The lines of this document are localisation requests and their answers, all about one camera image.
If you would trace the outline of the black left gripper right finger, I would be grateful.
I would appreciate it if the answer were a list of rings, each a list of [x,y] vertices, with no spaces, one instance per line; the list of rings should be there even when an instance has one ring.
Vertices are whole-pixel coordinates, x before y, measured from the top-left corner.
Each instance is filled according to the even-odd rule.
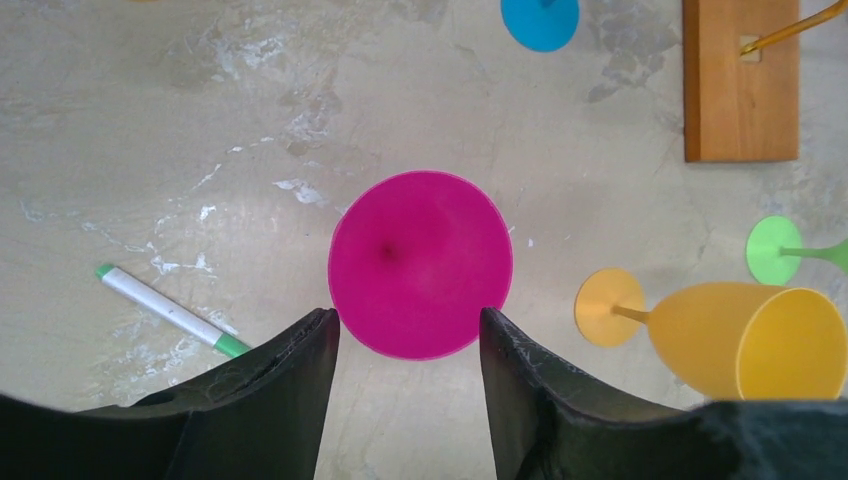
[[[500,479],[843,479],[845,401],[666,407],[612,387],[494,308],[480,360]]]

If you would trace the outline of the pink plastic wine glass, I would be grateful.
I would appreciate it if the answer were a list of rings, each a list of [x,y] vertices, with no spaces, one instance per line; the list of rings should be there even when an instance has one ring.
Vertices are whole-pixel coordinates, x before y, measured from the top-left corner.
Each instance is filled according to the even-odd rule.
[[[510,233],[490,197],[460,176],[419,170],[380,181],[343,214],[327,281],[356,340],[425,361],[478,338],[481,311],[503,307],[513,267]]]

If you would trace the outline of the orange plastic wine glass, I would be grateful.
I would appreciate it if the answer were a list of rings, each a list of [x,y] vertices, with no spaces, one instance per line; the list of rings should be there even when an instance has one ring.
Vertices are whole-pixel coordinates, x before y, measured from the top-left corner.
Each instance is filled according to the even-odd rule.
[[[600,347],[645,328],[663,363],[714,400],[835,400],[847,378],[845,320],[808,288],[707,282],[646,309],[636,277],[605,268],[581,285],[574,317]]]

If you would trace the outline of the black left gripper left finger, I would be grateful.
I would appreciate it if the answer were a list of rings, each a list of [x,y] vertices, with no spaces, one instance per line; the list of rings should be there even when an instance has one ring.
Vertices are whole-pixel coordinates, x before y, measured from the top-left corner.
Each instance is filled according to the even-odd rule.
[[[340,321],[316,309],[266,343],[135,404],[67,412],[3,396],[5,479],[310,479]]]

